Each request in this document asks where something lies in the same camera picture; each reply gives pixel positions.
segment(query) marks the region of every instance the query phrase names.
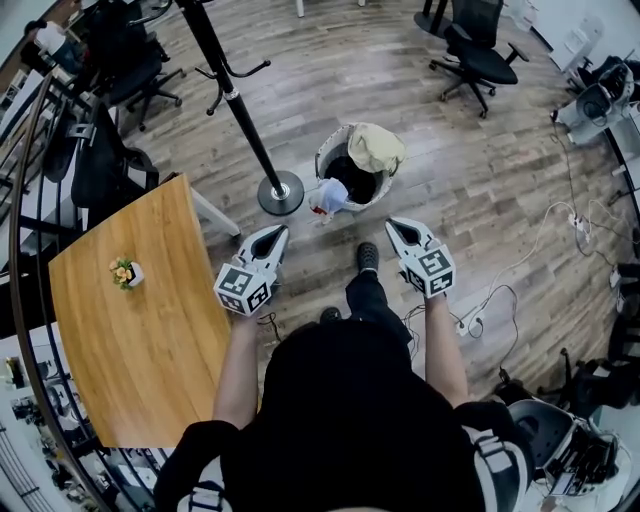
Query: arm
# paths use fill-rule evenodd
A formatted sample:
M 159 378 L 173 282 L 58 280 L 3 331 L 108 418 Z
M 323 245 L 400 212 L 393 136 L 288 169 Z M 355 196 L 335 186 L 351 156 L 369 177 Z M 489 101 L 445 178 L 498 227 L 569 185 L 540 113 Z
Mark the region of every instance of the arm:
M 64 29 L 60 25 L 58 25 L 55 21 L 47 21 L 47 25 L 52 26 L 58 34 L 63 36 L 65 35 Z
M 213 418 L 246 427 L 258 408 L 257 317 L 237 319 L 224 358 Z
M 513 43 L 509 43 L 509 46 L 511 46 L 511 54 L 507 57 L 507 64 L 511 64 L 514 60 L 516 60 L 516 57 L 520 57 L 523 61 L 529 62 L 529 56 L 520 48 L 518 48 Z
M 425 302 L 425 380 L 455 408 L 469 401 L 458 336 L 444 295 Z

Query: power strip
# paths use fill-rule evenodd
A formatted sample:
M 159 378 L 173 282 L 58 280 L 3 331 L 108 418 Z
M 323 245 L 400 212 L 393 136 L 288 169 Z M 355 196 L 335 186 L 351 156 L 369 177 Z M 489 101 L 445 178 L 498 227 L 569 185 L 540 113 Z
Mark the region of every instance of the power strip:
M 582 217 L 578 217 L 573 213 L 569 214 L 569 224 L 571 224 L 575 229 L 578 230 L 578 233 L 584 233 L 584 238 L 587 243 L 591 240 L 591 233 L 587 231 L 586 221 Z
M 478 337 L 477 333 L 482 332 L 481 325 L 482 322 L 484 322 L 484 308 L 476 308 L 460 320 L 461 322 L 458 322 L 456 324 L 456 332 L 460 337 L 464 337 L 469 334 L 469 330 L 471 330 L 474 335 Z

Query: black trash bag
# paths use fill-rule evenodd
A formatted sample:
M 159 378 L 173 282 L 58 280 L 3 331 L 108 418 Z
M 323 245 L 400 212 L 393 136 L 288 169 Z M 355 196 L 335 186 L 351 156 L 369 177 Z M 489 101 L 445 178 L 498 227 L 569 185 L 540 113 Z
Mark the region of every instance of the black trash bag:
M 354 203 L 367 204 L 376 193 L 375 175 L 360 169 L 350 156 L 339 156 L 331 162 L 324 177 L 340 181 Z

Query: white cable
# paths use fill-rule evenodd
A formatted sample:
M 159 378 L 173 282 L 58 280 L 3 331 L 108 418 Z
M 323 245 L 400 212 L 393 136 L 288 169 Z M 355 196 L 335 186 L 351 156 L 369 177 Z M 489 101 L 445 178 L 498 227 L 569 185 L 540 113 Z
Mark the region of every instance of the white cable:
M 558 206 L 560 204 L 562 204 L 562 205 L 566 206 L 567 208 L 569 208 L 569 210 L 571 210 L 571 213 L 573 213 L 573 216 L 574 217 L 576 216 L 576 212 L 571 207 L 571 205 L 568 204 L 568 203 L 565 203 L 564 201 L 558 201 L 557 203 L 553 203 L 551 206 L 549 206 L 549 208 L 547 208 L 547 212 L 544 214 L 544 219 L 542 220 L 542 224 L 540 225 L 540 229 L 538 229 L 538 234 L 536 235 L 536 241 L 533 244 L 533 248 L 520 261 L 514 263 L 513 265 L 509 265 L 508 267 L 503 268 L 500 272 L 498 272 L 496 274 L 496 276 L 493 278 L 493 281 L 491 281 L 491 286 L 489 286 L 489 293 L 487 293 L 487 298 L 484 299 L 484 301 L 482 301 L 479 306 L 478 305 L 474 306 L 469 311 L 467 311 L 464 315 L 462 315 L 460 317 L 461 320 L 464 320 L 465 318 L 467 318 L 471 313 L 476 311 L 476 309 L 478 307 L 480 307 L 480 309 L 477 311 L 477 313 L 479 313 L 480 311 L 483 311 L 484 308 L 486 308 L 487 305 L 489 304 L 489 298 L 491 297 L 491 293 L 493 292 L 493 288 L 494 288 L 496 282 L 498 281 L 498 278 L 502 274 L 507 272 L 508 270 L 511 270 L 512 268 L 515 268 L 515 267 L 517 267 L 519 265 L 522 265 L 527 260 L 527 258 L 529 258 L 534 252 L 536 252 L 536 249 L 538 248 L 538 242 L 540 241 L 540 235 L 542 234 L 542 230 L 544 229 L 544 225 L 547 222 L 547 217 L 549 216 L 549 212 L 551 211 L 552 208 L 554 208 L 555 206 Z
M 529 256 L 531 256 L 534 252 L 536 252 L 536 249 L 538 248 L 538 242 L 540 240 L 540 234 L 542 233 L 542 229 L 544 228 L 545 222 L 547 222 L 547 217 L 549 216 L 549 212 L 551 211 L 551 208 L 553 208 L 554 206 L 558 206 L 559 204 L 563 204 L 567 208 L 569 208 L 569 210 L 571 210 L 571 213 L 573 213 L 573 216 L 575 218 L 576 212 L 568 203 L 565 203 L 564 201 L 558 201 L 557 203 L 553 203 L 551 206 L 549 206 L 549 208 L 547 208 L 547 213 L 544 214 L 544 219 L 542 220 L 542 225 L 540 226 L 540 229 L 538 230 L 538 234 L 536 235 L 536 242 L 533 244 L 533 248 L 520 261 L 518 261 L 517 263 L 514 263 L 513 265 L 509 265 L 507 268 L 502 269 L 500 272 L 496 274 L 496 277 L 494 277 L 493 281 L 491 282 L 491 286 L 489 286 L 489 293 L 487 294 L 487 298 L 489 298 L 489 296 L 491 295 L 491 292 L 493 291 L 493 287 L 495 286 L 496 282 L 498 281 L 498 278 L 502 274 L 504 274 L 508 270 L 511 270 L 512 268 L 522 265 L 527 260 L 527 258 L 529 258 Z

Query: white trash bin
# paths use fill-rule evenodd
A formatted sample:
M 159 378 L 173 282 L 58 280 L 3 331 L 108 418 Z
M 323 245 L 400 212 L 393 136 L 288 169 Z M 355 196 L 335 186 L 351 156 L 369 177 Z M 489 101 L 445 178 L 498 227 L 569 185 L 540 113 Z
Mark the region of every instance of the white trash bin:
M 355 130 L 355 127 L 355 124 L 347 124 L 338 128 L 338 130 L 320 146 L 320 149 L 316 153 L 316 177 L 318 181 L 324 179 L 331 162 L 338 157 L 349 156 L 349 138 L 353 130 Z M 398 171 L 398 167 L 400 167 L 400 164 L 391 172 L 382 171 L 374 174 L 376 178 L 376 191 L 371 201 L 367 204 L 360 204 L 347 199 L 343 209 L 351 212 L 361 212 L 365 208 L 380 201 L 391 188 L 393 175 Z

